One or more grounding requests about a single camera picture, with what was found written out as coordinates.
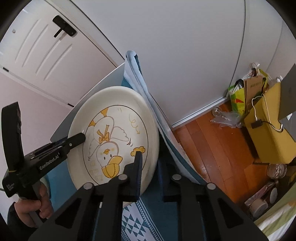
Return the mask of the person's left hand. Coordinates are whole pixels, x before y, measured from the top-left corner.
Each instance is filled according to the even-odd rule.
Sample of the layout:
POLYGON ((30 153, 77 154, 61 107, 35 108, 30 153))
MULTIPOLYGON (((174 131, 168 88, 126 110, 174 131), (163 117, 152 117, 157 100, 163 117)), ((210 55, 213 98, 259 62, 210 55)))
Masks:
POLYGON ((37 227, 36 223, 30 217, 31 212, 39 211, 40 217, 45 219, 49 219, 54 213, 47 188, 42 182, 39 188, 39 195, 39 200, 19 199, 14 204, 18 217, 28 227, 37 227))

